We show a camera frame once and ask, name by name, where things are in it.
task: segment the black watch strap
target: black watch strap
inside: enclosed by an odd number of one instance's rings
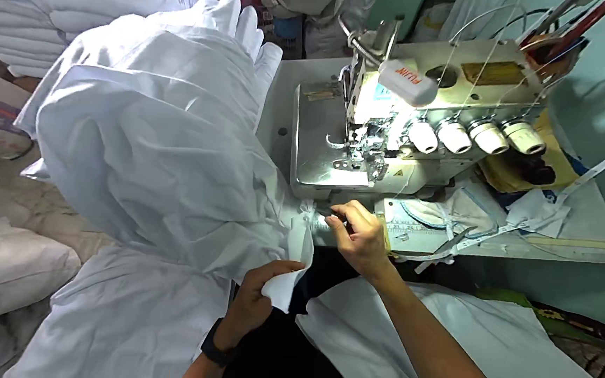
[[[216,333],[216,329],[218,328],[218,325],[221,324],[222,320],[222,317],[216,320],[214,325],[212,325],[212,329],[209,330],[207,337],[202,342],[202,347],[200,347],[200,349],[202,349],[204,352],[204,355],[219,367],[225,367],[225,365],[228,365],[228,362],[230,362],[233,352],[235,351],[233,349],[230,352],[223,352],[214,345],[214,334]]]

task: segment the measuring tape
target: measuring tape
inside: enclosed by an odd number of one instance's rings
[[[312,230],[312,233],[332,232],[331,228],[321,220],[313,220],[310,223],[310,229]],[[387,231],[389,232],[389,236],[395,237],[401,235],[440,235],[441,232],[444,233],[444,231],[426,228],[425,226],[416,223],[414,220],[412,222],[394,220],[390,223],[387,223]]]

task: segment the cloth bundle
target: cloth bundle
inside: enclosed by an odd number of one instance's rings
[[[190,8],[195,0],[0,0],[0,59],[14,76],[43,77],[85,30],[121,15]]]
[[[311,264],[310,212],[254,134],[281,49],[240,8],[202,0],[82,33],[22,110],[50,179],[122,247],[53,295],[5,377],[180,377],[231,279],[275,259]],[[288,311],[304,271],[263,294]]]

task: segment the tape measure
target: tape measure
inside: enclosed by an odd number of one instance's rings
[[[322,220],[313,220],[310,223],[312,235],[317,245],[335,245],[333,232]],[[394,252],[405,256],[433,253],[444,242],[447,235],[444,230],[430,229],[414,219],[394,219],[387,223],[389,246]]]

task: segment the wall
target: wall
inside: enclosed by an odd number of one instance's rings
[[[559,2],[530,0],[528,9]],[[507,17],[493,19],[485,35],[500,28]],[[515,36],[520,29],[516,23],[504,37]],[[592,43],[574,71],[557,86],[550,107],[582,161],[593,166],[605,158],[605,18],[586,36]],[[605,198],[605,172],[597,183]],[[605,322],[605,265],[497,258],[465,258],[461,264],[481,284],[512,288],[534,300]]]

